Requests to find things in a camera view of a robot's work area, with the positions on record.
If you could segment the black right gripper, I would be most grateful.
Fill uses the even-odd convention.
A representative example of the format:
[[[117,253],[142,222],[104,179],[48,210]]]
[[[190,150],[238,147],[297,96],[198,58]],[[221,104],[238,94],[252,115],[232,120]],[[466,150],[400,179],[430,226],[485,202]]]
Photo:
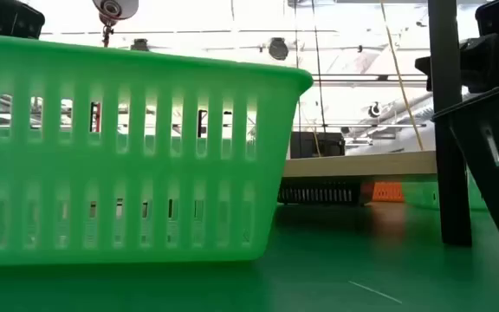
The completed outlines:
[[[426,90],[430,92],[431,58],[417,58],[415,68],[426,75]],[[471,94],[484,93],[499,86],[499,34],[461,42],[461,82]]]

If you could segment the green plastic slotted basket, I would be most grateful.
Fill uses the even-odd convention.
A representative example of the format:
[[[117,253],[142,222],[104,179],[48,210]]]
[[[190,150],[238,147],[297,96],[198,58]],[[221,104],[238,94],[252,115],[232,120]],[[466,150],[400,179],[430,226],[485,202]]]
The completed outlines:
[[[0,266],[260,257],[312,83],[0,36]]]
[[[439,209],[437,181],[403,182],[402,192],[408,205],[430,210]],[[473,178],[468,180],[468,195],[472,211],[487,210],[487,206]]]

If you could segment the orange plastic slotted basket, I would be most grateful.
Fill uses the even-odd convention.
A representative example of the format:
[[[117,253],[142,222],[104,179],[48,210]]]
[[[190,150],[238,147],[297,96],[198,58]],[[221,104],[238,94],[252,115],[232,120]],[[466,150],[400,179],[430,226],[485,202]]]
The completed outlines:
[[[373,188],[373,202],[404,203],[405,196],[400,182],[376,182]]]

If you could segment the green table mat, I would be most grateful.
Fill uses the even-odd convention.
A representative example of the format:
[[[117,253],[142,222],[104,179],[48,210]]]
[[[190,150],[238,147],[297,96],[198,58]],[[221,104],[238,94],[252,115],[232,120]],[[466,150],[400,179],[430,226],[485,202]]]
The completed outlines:
[[[241,263],[0,268],[0,312],[499,312],[499,235],[442,243],[436,211],[281,206]]]

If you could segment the red desk lamp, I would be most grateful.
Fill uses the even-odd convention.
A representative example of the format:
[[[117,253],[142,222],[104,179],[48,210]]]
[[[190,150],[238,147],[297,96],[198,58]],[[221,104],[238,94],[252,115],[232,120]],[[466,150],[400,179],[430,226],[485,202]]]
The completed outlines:
[[[92,0],[99,12],[99,19],[103,24],[102,45],[107,48],[110,36],[114,33],[114,26],[133,17],[139,8],[139,0]],[[99,133],[101,128],[101,102],[90,102],[90,133]]]

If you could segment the wooden shelf with black frame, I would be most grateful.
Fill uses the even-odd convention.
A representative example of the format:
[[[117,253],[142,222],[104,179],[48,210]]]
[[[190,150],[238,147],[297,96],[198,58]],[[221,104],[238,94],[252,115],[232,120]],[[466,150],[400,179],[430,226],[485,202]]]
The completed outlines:
[[[439,113],[462,99],[457,0],[427,0],[427,3],[433,108]],[[466,165],[450,129],[435,124],[433,131],[441,238],[446,245],[470,248]]]

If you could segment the silver ventilation duct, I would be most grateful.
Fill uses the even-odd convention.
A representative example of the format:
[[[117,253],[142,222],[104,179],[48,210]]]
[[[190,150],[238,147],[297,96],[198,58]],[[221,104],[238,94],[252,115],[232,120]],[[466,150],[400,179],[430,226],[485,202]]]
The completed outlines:
[[[379,118],[365,117],[358,121],[349,121],[340,130],[345,137],[373,138],[381,133],[395,134],[404,129],[413,129],[413,122],[417,129],[426,127],[427,121],[434,113],[431,93],[414,96],[405,102],[404,99],[394,100],[382,106],[382,115]]]

